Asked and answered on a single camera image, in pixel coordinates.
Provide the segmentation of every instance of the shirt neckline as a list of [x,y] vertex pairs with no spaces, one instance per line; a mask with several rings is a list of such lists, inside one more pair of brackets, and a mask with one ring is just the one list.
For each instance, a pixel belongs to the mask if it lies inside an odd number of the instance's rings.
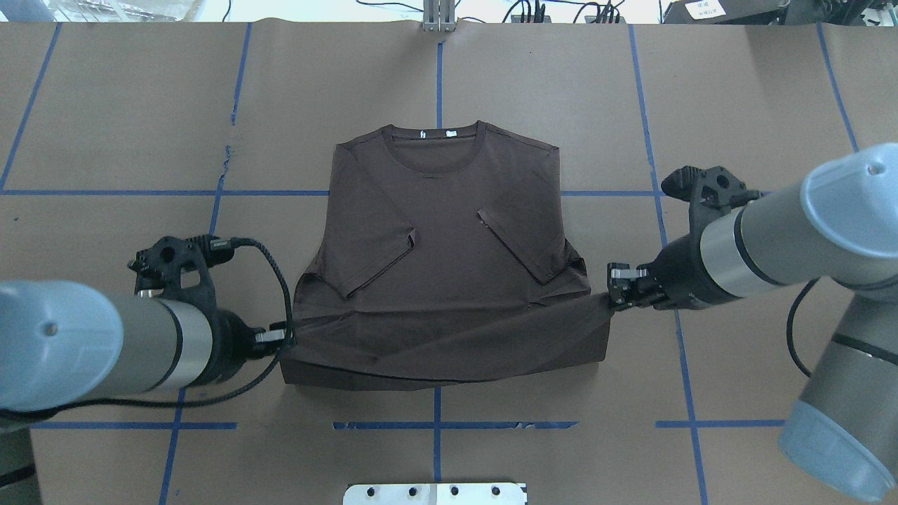
[[[477,158],[480,149],[483,147],[486,132],[487,123],[483,121],[477,121],[472,125],[460,128],[412,129],[398,128],[392,124],[381,128],[383,144],[386,146],[387,152],[390,153],[393,160],[402,165],[403,168],[427,177],[445,177],[447,175],[462,172],[474,161],[474,159]],[[474,137],[474,145],[471,146],[468,153],[452,163],[442,165],[440,167],[442,170],[438,173],[429,172],[425,166],[405,156],[396,146],[396,137],[407,138],[416,142],[439,143],[446,139],[471,136]]]

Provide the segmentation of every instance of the blue cap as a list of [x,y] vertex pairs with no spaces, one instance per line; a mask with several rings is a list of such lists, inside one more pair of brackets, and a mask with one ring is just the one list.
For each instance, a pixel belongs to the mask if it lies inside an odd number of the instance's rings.
[[880,144],[818,166],[802,182],[801,205],[817,231],[839,247],[898,259],[898,144]]
[[802,470],[859,501],[881,501],[895,479],[835,421],[798,400],[779,435],[779,450]]
[[84,396],[112,370],[123,337],[119,311],[96,289],[0,282],[0,408],[36,411]]

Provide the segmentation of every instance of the white label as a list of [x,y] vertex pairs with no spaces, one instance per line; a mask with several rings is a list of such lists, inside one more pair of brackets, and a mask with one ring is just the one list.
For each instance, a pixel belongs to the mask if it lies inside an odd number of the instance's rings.
[[718,0],[702,0],[686,4],[686,10],[692,19],[709,19],[725,16],[726,11]]

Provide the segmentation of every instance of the black band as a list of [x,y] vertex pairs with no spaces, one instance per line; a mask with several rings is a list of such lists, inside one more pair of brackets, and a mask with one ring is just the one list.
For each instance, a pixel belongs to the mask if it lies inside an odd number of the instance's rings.
[[735,222],[733,224],[735,248],[739,251],[739,256],[742,257],[742,261],[745,262],[745,266],[748,267],[748,270],[751,270],[754,275],[758,276],[758,279],[774,286],[786,286],[786,284],[783,284],[782,282],[777,282],[776,280],[771,279],[770,276],[758,268],[758,265],[754,263],[752,257],[748,255],[748,251],[745,249],[745,241],[742,239],[742,215],[744,213],[745,209],[743,208],[739,211],[739,215],[735,217]]
[[9,474],[0,475],[0,488],[4,488],[10,484],[20,483],[25,479],[32,478],[38,472],[34,464],[24,466],[18,470],[12,470]]
[[848,335],[843,335],[841,333],[834,334],[832,336],[832,341],[844,345],[845,347],[851,347],[854,350],[859,350],[864,354],[869,354],[876,359],[888,361],[889,363],[898,366],[898,354],[895,354],[889,350],[885,350],[881,347],[877,347],[864,341],[859,341],[858,339],[852,339]]
[[178,321],[178,316],[175,315],[175,313],[172,312],[172,309],[170,307],[168,307],[166,304],[160,303],[159,305],[165,307],[165,310],[167,310],[169,315],[172,317],[172,321],[174,321],[174,328],[175,328],[175,331],[177,332],[177,337],[178,337],[178,347],[174,351],[174,358],[172,358],[172,365],[169,366],[168,371],[165,372],[165,375],[163,376],[163,378],[159,379],[159,382],[157,382],[156,384],[153,384],[153,386],[150,387],[149,389],[147,389],[147,391],[154,390],[155,388],[159,387],[160,384],[162,384],[163,382],[168,380],[169,376],[172,374],[174,369],[178,366],[178,362],[180,361],[180,353],[184,349],[184,333],[180,328],[180,321]]

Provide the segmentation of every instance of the black t-shirt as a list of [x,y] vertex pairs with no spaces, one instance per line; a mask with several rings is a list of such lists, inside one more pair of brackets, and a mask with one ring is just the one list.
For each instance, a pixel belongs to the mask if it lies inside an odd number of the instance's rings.
[[611,311],[589,292],[557,147],[482,121],[380,128],[335,150],[285,379],[329,385],[291,362],[460,382],[601,360]]

